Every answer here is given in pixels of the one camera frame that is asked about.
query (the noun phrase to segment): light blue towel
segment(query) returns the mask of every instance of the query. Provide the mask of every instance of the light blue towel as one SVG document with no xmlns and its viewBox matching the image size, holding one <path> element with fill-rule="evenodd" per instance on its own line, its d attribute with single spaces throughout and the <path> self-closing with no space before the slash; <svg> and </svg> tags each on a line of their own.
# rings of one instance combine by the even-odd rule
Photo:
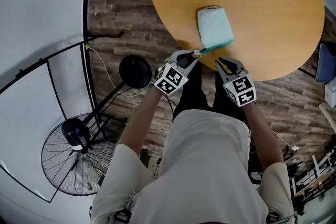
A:
<svg viewBox="0 0 336 224">
<path fill-rule="evenodd" d="M 198 30 L 205 54 L 211 50 L 231 44 L 233 33 L 225 10 L 218 6 L 210 6 L 198 12 Z"/>
</svg>

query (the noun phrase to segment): tabletop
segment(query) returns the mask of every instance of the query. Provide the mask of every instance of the tabletop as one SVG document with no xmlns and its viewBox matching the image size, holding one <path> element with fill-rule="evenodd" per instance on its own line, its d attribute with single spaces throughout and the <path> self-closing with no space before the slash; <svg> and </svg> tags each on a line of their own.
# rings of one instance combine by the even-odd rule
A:
<svg viewBox="0 0 336 224">
<path fill-rule="evenodd" d="M 197 11 L 225 9 L 235 42 L 204 54 L 200 61 L 215 69 L 218 57 L 240 60 L 254 80 L 283 77 L 313 54 L 324 23 L 323 0 L 152 0 L 158 15 L 185 49 L 203 49 Z"/>
</svg>

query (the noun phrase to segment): black disc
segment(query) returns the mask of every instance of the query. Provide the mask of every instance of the black disc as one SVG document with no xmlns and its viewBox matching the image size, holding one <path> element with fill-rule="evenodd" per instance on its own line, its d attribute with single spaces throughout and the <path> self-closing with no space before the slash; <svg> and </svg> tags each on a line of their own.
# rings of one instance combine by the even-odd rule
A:
<svg viewBox="0 0 336 224">
<path fill-rule="evenodd" d="M 142 57 L 129 55 L 121 61 L 119 74 L 128 86 L 141 89 L 151 81 L 152 69 Z"/>
</svg>

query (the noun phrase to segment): forearm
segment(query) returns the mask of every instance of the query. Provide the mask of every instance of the forearm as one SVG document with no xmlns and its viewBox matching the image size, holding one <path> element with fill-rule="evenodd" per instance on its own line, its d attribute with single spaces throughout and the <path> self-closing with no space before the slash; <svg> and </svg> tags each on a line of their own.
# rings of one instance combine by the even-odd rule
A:
<svg viewBox="0 0 336 224">
<path fill-rule="evenodd" d="M 162 92 L 156 87 L 149 89 L 138 109 L 127 123 L 120 137 L 119 144 L 124 144 L 136 154 L 140 154 L 161 96 Z"/>
<path fill-rule="evenodd" d="M 243 109 L 251 128 L 251 134 L 263 170 L 273 163 L 284 162 L 277 138 L 258 106 L 252 102 L 243 106 Z"/>
</svg>

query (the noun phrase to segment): blue chair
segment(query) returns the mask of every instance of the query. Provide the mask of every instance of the blue chair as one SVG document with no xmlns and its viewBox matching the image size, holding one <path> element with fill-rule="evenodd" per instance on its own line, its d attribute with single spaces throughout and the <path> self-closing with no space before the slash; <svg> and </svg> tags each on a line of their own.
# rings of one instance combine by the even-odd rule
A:
<svg viewBox="0 0 336 224">
<path fill-rule="evenodd" d="M 336 77 L 336 42 L 321 41 L 318 45 L 318 59 L 316 74 L 299 68 L 303 73 L 311 76 L 316 82 L 329 82 Z"/>
</svg>

